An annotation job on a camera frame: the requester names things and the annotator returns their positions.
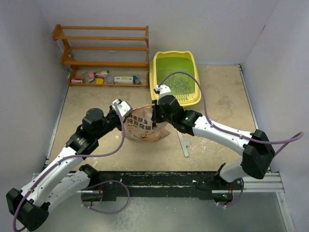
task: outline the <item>brown bag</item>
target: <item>brown bag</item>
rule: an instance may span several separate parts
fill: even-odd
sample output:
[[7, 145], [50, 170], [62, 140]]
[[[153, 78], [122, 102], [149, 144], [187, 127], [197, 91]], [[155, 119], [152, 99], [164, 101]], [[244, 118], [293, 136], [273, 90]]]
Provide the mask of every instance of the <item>brown bag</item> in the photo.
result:
[[158, 123], [153, 127], [152, 105], [136, 108], [125, 122], [126, 138], [138, 141], [158, 141], [169, 135], [164, 129], [167, 122]]

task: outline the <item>wooden rack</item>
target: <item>wooden rack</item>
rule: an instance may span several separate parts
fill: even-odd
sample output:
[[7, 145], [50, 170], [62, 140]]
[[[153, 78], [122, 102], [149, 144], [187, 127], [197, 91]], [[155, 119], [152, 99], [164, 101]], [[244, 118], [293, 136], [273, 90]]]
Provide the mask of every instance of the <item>wooden rack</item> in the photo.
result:
[[[145, 37], [109, 37], [109, 36], [67, 36], [63, 29], [83, 29], [83, 30], [144, 30]], [[149, 87], [149, 36], [148, 26], [145, 27], [82, 27], [82, 26], [61, 26], [57, 24], [53, 31], [54, 40], [62, 40], [64, 51], [61, 58], [63, 65], [70, 65], [71, 73], [68, 80], [70, 86], [134, 86]], [[118, 41], [145, 41], [145, 47], [100, 47], [100, 46], [70, 46], [68, 40], [118, 40]], [[116, 50], [116, 51], [145, 51], [145, 62], [111, 62], [111, 61], [84, 61], [75, 60], [72, 50]], [[96, 67], [136, 67], [147, 68], [146, 84], [92, 84], [92, 83], [71, 83], [75, 77], [79, 66], [96, 66]]]

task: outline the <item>marble patterned surface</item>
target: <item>marble patterned surface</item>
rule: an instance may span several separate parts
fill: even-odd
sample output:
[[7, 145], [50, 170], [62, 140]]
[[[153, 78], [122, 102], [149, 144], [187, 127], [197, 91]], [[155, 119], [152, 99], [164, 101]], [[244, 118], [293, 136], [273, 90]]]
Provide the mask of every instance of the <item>marble patterned surface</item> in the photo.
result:
[[[255, 126], [250, 111], [238, 66], [198, 65], [198, 74], [205, 91], [207, 110], [212, 120], [243, 131], [254, 131]], [[118, 76], [136, 75], [145, 82], [145, 70], [110, 68]], [[63, 112], [56, 132], [51, 153], [53, 160], [65, 142], [81, 124], [87, 110], [101, 108], [109, 110], [113, 100], [120, 98], [132, 107], [151, 103], [149, 89], [139, 87], [69, 87]], [[202, 100], [191, 109], [204, 112]], [[157, 142], [137, 142], [125, 139], [123, 147], [112, 156], [88, 158], [97, 170], [136, 171], [215, 171], [224, 162], [234, 161], [239, 155], [227, 147], [211, 140], [184, 135], [190, 139], [189, 157], [185, 158], [176, 130], [167, 125], [170, 135]], [[99, 147], [93, 154], [105, 154], [116, 149], [121, 141], [121, 133], [113, 130], [99, 140]]]

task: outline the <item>robotic arm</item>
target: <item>robotic arm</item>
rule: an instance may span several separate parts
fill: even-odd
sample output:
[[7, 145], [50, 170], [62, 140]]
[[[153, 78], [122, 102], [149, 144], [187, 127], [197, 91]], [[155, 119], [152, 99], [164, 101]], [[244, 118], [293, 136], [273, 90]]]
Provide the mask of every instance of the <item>robotic arm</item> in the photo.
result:
[[[271, 145], [258, 144], [244, 138], [221, 132], [210, 125], [205, 116], [193, 110], [184, 110], [171, 95], [166, 85], [156, 86], [155, 91], [159, 94], [153, 107], [154, 123], [168, 122], [181, 133], [192, 136], [211, 139], [217, 143], [227, 146], [237, 152], [242, 158], [232, 163], [225, 163], [219, 168], [216, 178], [222, 182], [233, 182], [235, 179], [251, 176], [263, 179], [267, 172], [275, 151]], [[254, 133], [240, 131], [220, 123], [214, 122], [218, 127], [227, 131], [236, 132], [246, 137], [261, 141], [269, 141], [266, 134], [261, 130]]]
[[[214, 176], [216, 183], [227, 186], [244, 176], [263, 179], [275, 154], [271, 145], [254, 143], [221, 132], [212, 127], [201, 113], [184, 110], [175, 97], [171, 95], [171, 91], [166, 85], [157, 86], [155, 89], [159, 98], [154, 101], [153, 123], [166, 121], [181, 133], [211, 139], [231, 148], [242, 156], [235, 162], [221, 165]], [[117, 114], [114, 104], [116, 104], [120, 115]], [[70, 137], [57, 158], [33, 181], [23, 186], [21, 190], [13, 188], [7, 193], [6, 198], [10, 213], [15, 215], [20, 205], [17, 219], [29, 231], [34, 231], [45, 222], [49, 212], [57, 205], [76, 191], [89, 186], [90, 179], [95, 177], [98, 172], [90, 165], [84, 165], [70, 178], [64, 177], [85, 159], [85, 155], [89, 156], [98, 147], [99, 138], [115, 128], [121, 130], [120, 118], [125, 121], [131, 111], [132, 107], [121, 100], [113, 102], [106, 116], [98, 108], [89, 110], [83, 118], [82, 125]], [[216, 123], [216, 125], [247, 137], [268, 141], [267, 136], [261, 130], [250, 133], [219, 123]]]

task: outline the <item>yellow plastic tray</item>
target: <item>yellow plastic tray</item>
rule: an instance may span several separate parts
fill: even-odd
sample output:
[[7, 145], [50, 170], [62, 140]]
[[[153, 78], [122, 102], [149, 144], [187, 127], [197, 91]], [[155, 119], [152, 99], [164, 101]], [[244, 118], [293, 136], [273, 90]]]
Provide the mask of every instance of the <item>yellow plastic tray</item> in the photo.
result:
[[[194, 69], [194, 77], [195, 79], [199, 82], [199, 77], [197, 73], [197, 67], [195, 65], [194, 57], [193, 54], [189, 51], [168, 51], [168, 52], [157, 52], [156, 55], [154, 56], [154, 59], [150, 63], [150, 71], [149, 71], [149, 78], [150, 78], [150, 93], [151, 93], [151, 98], [152, 100], [157, 100], [158, 99], [158, 94], [155, 93], [154, 88], [157, 84], [157, 60], [160, 58], [187, 58], [190, 61], [192, 61], [193, 64], [193, 69]], [[177, 64], [174, 70], [171, 72], [175, 71], [186, 71], [185, 69], [182, 68], [177, 68]], [[182, 94], [182, 95], [174, 95], [174, 97], [178, 100], [179, 104], [181, 106], [190, 106], [197, 104], [200, 99], [201, 99], [201, 92], [197, 86], [196, 83], [194, 83], [194, 92], [189, 93], [189, 94]]]

